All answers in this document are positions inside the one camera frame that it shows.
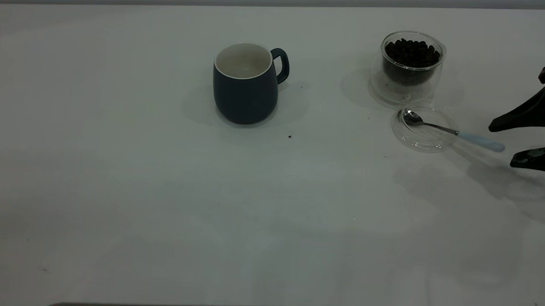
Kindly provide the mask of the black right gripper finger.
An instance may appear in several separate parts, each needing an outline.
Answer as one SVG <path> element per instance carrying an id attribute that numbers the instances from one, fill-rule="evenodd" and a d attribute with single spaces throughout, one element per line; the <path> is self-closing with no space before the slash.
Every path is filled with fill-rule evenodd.
<path id="1" fill-rule="evenodd" d="M 545 172 L 545 147 L 516 153 L 510 161 L 510 167 Z"/>
<path id="2" fill-rule="evenodd" d="M 493 119 L 489 125 L 489 131 L 545 127 L 545 67 L 539 73 L 538 79 L 543 88 L 514 110 Z"/>

